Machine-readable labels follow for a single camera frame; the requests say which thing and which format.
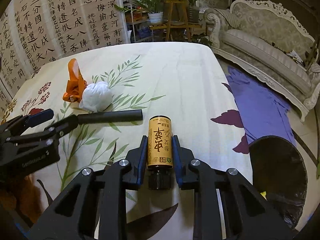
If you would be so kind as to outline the white paper ball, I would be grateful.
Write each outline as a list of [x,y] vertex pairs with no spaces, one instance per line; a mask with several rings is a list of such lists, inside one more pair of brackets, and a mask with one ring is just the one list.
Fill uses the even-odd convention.
[[112,103],[113,94],[108,83],[99,81],[89,84],[79,103],[79,108],[93,113],[102,112]]

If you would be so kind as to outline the large orange plastic bag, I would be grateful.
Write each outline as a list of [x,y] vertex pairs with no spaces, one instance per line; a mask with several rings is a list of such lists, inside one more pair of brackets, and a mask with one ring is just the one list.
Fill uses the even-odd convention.
[[62,99],[67,102],[80,102],[87,87],[87,81],[83,78],[79,64],[76,59],[71,59],[68,63],[69,79],[67,81],[66,92]]

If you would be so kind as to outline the yellow label brown bottle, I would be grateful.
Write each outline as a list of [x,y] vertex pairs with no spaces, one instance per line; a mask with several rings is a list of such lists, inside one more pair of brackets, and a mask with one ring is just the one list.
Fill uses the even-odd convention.
[[148,130],[148,186],[151,190],[171,189],[173,169],[171,120],[157,115],[149,120]]

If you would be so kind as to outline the yellow foam net bundle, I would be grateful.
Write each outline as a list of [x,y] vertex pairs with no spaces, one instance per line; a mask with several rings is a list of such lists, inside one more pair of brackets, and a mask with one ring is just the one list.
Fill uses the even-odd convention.
[[267,198],[266,198],[266,191],[263,191],[263,192],[261,192],[260,194],[261,194],[265,199],[267,199]]

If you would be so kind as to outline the black trash bin with bag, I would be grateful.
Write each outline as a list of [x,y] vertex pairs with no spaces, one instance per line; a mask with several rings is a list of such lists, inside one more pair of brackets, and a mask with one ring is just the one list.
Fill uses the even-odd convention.
[[274,135],[249,144],[253,186],[294,229],[302,216],[308,176],[302,156],[288,140]]

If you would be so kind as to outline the purple cloth on floor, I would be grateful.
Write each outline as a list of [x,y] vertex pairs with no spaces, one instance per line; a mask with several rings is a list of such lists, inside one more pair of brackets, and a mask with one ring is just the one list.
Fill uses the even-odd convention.
[[275,135],[296,145],[288,111],[290,105],[277,93],[240,70],[228,67],[227,80],[244,124],[248,143]]

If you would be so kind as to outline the floral cream tablecloth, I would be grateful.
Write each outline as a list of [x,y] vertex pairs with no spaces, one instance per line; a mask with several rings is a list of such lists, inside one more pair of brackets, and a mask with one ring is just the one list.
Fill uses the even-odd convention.
[[[218,170],[235,167],[252,181],[248,143],[234,96],[215,55],[200,44],[124,44],[48,63],[25,81],[4,118],[51,108],[53,121],[26,131],[33,133],[84,113],[77,103],[62,99],[71,59],[78,61],[88,84],[109,84],[113,99],[107,111],[141,109],[143,121],[81,125],[61,138],[60,161],[30,175],[19,198],[10,204],[22,204],[22,214],[32,223],[49,206],[48,198],[55,199],[83,168],[109,167],[138,147],[142,136],[148,135],[149,119],[156,115],[171,119],[172,134],[196,158]],[[174,175],[170,191],[150,191],[147,176],[139,191],[126,193],[133,239],[193,239],[193,191],[181,191]]]

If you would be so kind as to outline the metal shelf rack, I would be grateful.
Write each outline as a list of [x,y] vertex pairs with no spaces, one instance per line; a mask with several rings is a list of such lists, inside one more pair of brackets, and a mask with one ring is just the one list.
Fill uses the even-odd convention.
[[129,12],[126,16],[126,26],[131,43],[153,42],[153,31],[150,29],[149,16],[144,11],[135,11],[135,6],[127,4]]

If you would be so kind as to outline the plant in white pot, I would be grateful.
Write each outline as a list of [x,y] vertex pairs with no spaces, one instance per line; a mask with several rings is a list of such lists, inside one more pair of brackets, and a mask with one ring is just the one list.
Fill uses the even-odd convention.
[[132,9],[130,7],[120,7],[119,5],[115,5],[114,7],[121,12],[147,12],[151,25],[161,25],[163,23],[163,1],[129,0]]

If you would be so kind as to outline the wooden plant stand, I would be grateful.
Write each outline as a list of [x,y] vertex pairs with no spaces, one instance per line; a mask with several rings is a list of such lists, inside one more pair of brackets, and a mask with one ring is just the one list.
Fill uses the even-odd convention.
[[150,24],[150,30],[153,34],[156,30],[162,30],[165,36],[165,41],[171,41],[172,29],[185,30],[187,41],[191,42],[191,30],[200,28],[200,24],[189,21],[187,4],[183,0],[164,0],[164,14],[162,23]]

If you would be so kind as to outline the ornate white grey sofa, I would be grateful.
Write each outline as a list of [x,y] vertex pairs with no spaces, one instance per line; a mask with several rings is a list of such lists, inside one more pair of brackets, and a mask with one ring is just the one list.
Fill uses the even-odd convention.
[[203,18],[213,53],[283,95],[304,121],[319,98],[319,40],[293,13],[271,1],[236,0]]

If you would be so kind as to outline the calligraphy wall hanging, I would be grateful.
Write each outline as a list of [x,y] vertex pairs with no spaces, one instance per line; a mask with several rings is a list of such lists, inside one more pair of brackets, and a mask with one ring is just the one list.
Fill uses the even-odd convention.
[[125,44],[122,0],[11,0],[1,16],[1,109],[47,63]]

